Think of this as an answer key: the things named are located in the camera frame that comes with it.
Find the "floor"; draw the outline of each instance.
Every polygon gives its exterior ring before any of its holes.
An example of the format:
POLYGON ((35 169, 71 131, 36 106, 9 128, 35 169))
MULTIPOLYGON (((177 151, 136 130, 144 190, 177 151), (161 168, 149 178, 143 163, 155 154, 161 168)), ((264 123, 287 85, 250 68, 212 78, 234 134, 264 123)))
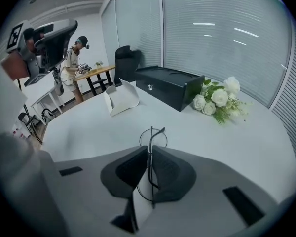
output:
MULTIPOLYGON (((101 93, 102 93, 102 90, 99 88, 99 89, 96 89, 96 92, 97 92, 97 94, 101 94, 101 93)), ((84 101, 85 101, 85 100, 88 100, 88 99, 91 98, 91 97, 93 97, 92 92, 89 92, 89 93, 83 95, 83 99, 84 99, 84 101)), ((66 112, 67 110, 69 110, 69 109, 71 109, 71 108, 73 108, 73 107, 75 107, 75 106, 76 106, 76 100, 73 100, 73 101, 71 101, 70 103, 65 104, 65 107, 61 106, 60 109, 61 109, 61 110, 63 111, 63 113, 64 113, 64 112, 66 112)), ((57 110, 57 111, 54 113, 54 115, 57 117, 57 116, 60 115, 60 112, 57 110)), ((40 137, 41 140, 43 140, 43 138, 44 138, 44 134, 45 134, 45 131, 46 131, 46 129, 47 129, 47 126, 43 125, 43 124, 40 122, 40 123, 37 125, 37 127, 36 127, 36 132, 37 132, 37 134, 38 134, 38 136, 40 137)), ((37 140, 34 136, 30 135, 30 136, 28 137, 28 140, 32 143, 32 145, 34 146, 35 149, 38 149, 38 150, 40 149, 41 144, 38 142, 38 140, 37 140)))

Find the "curved white desk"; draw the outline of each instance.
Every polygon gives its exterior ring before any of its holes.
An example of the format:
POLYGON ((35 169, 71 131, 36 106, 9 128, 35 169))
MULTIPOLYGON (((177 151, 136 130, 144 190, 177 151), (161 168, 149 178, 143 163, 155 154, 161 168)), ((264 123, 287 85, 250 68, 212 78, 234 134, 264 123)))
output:
POLYGON ((249 115, 221 126, 191 106, 178 112, 136 90, 139 105, 114 117, 103 95, 61 114, 49 123, 42 150, 55 162, 90 158, 138 146, 143 131, 165 127, 167 147, 221 161, 277 202, 296 192, 296 161, 289 137, 281 121, 258 101, 240 92, 239 99, 254 103, 248 107, 249 115))

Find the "person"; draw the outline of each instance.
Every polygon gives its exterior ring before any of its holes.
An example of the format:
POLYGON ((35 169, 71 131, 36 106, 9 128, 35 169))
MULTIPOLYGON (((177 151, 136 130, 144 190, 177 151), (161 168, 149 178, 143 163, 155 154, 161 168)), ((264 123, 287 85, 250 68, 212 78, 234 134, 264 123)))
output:
POLYGON ((79 71, 78 56, 80 51, 87 46, 87 43, 87 37, 80 36, 74 45, 68 49, 64 60, 64 68, 60 75, 62 83, 74 94, 77 104, 83 102, 83 97, 74 78, 79 71))

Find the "cap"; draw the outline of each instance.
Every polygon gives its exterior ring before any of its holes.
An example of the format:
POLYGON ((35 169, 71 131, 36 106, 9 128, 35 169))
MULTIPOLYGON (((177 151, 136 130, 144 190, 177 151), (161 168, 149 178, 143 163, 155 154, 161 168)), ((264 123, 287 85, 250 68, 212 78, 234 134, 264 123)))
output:
POLYGON ((87 39, 86 36, 80 36, 78 39, 81 40, 81 43, 82 43, 83 47, 87 46, 88 39, 87 39))

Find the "white wall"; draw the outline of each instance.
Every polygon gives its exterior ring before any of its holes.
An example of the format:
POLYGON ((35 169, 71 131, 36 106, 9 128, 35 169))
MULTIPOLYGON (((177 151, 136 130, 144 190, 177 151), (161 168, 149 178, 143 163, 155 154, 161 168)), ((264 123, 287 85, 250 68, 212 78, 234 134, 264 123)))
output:
MULTIPOLYGON (((90 49, 84 48, 80 55, 79 55, 79 63, 87 63, 90 67, 94 68, 95 63, 97 61, 102 61, 103 66, 108 66, 108 59, 105 52, 105 46, 104 46, 104 39, 103 39, 103 32, 102 32, 102 24, 100 20, 99 14, 91 14, 86 16, 81 16, 78 18, 75 18, 78 22, 78 28, 76 29, 75 33, 70 39, 69 47, 71 45, 74 45, 74 42, 79 36, 86 36, 89 40, 90 49)), ((106 78, 105 73, 101 74, 101 78, 106 78)), ((27 105, 31 102, 31 99, 38 98, 37 94, 39 92, 38 88, 43 87, 43 85, 53 83, 53 76, 50 73, 49 75, 45 76, 41 81, 39 81, 36 84, 33 84, 28 87, 24 87, 24 82, 28 78, 21 79, 21 86, 22 91, 24 94, 28 97, 27 105)), ((91 77, 92 81, 98 80, 96 76, 91 77)), ((80 91, 82 93, 87 92, 90 90, 89 84, 86 79, 78 81, 78 85, 80 88, 80 91)), ((74 98, 74 95, 64 86, 64 94, 61 96, 61 99, 64 103, 74 98)), ((56 101, 58 101, 56 94, 53 94, 56 101)), ((50 110, 55 110, 55 106, 53 105, 51 99, 49 97, 46 97, 43 100, 44 105, 49 108, 50 110)), ((35 114, 34 111, 28 106, 30 115, 35 114)), ((37 105, 37 109, 39 112, 42 111, 42 106, 37 105)))

